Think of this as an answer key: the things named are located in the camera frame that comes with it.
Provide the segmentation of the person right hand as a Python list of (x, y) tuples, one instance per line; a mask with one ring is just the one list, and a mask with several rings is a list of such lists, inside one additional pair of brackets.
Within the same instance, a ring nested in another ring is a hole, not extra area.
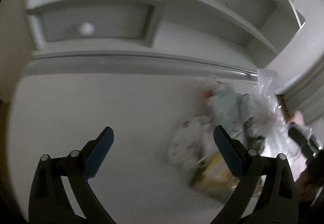
[(297, 125), (305, 125), (303, 114), (300, 111), (295, 111), (292, 115), (286, 114), (285, 120), (288, 124), (295, 123)]

